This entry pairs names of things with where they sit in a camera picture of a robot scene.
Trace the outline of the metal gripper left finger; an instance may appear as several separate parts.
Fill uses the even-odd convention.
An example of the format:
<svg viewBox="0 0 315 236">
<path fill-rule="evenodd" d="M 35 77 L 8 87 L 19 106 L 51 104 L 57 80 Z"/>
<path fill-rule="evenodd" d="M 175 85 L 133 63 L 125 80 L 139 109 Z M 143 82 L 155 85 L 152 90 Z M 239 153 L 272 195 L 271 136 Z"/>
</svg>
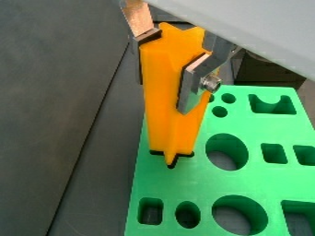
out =
<svg viewBox="0 0 315 236">
<path fill-rule="evenodd" d="M 131 43 L 135 56 L 135 77 L 143 84 L 140 46 L 161 37 L 161 31 L 153 27 L 149 5 L 143 0 L 119 0 L 119 7 L 131 29 Z"/>
</svg>

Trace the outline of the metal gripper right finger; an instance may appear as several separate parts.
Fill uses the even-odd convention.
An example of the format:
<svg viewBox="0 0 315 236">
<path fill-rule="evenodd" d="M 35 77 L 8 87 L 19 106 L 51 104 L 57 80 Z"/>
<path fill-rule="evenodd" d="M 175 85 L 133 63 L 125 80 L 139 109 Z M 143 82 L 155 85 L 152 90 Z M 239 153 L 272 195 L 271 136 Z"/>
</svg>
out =
<svg viewBox="0 0 315 236">
<path fill-rule="evenodd" d="M 187 114 L 200 103 L 205 91 L 215 93 L 221 79 L 215 74 L 224 62 L 240 51 L 240 47 L 220 36 L 205 31 L 201 48 L 212 53 L 201 53 L 181 69 L 179 99 L 176 109 Z"/>
</svg>

